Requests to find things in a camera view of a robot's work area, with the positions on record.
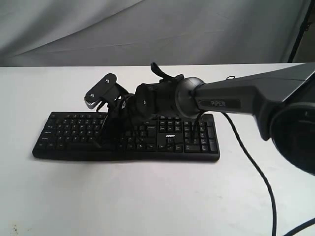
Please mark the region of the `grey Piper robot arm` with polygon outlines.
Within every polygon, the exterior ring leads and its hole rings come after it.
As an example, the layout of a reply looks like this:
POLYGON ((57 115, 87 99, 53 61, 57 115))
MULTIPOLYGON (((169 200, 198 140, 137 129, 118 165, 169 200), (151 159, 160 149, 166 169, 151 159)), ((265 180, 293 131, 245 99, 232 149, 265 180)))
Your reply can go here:
POLYGON ((115 137, 157 115, 199 119, 208 111, 254 117, 263 140, 272 140, 292 165, 315 172, 315 65, 206 83, 197 77, 175 77, 151 64, 160 77, 122 95, 109 109, 102 138, 115 137))

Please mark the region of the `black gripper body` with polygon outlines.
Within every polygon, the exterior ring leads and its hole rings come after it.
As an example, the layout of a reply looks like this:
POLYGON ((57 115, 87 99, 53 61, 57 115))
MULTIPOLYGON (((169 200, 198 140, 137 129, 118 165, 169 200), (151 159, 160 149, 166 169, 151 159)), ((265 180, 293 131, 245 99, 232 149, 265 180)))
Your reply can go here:
POLYGON ((98 145, 104 144, 106 140, 113 141, 134 126, 156 115, 164 114, 166 110, 162 110, 162 107, 171 104, 174 89, 183 78, 183 75, 176 77, 163 75, 158 83, 142 83, 137 87, 135 94, 120 96, 114 107, 109 108, 106 103, 108 112, 98 134, 98 145))

